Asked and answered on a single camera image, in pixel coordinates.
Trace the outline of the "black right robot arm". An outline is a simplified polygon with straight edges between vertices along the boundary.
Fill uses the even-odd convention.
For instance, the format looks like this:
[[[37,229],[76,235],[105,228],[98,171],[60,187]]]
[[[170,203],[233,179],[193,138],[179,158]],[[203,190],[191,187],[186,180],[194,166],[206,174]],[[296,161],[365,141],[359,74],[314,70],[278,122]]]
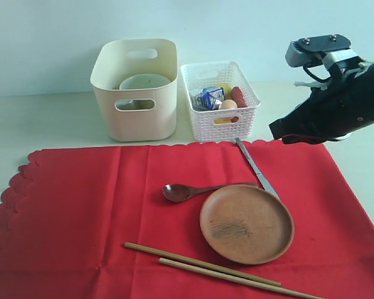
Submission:
[[[310,85],[310,96],[288,115],[269,124],[285,144],[340,141],[374,124],[374,63],[358,58],[330,68],[325,83]]]

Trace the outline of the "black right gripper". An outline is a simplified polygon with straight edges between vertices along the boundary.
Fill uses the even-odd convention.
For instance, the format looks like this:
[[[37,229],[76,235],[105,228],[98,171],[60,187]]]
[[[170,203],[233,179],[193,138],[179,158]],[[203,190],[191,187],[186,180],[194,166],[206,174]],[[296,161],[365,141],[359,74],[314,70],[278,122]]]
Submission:
[[[269,124],[275,140],[285,144],[338,141],[374,124],[374,76],[363,74],[310,97],[288,115]]]

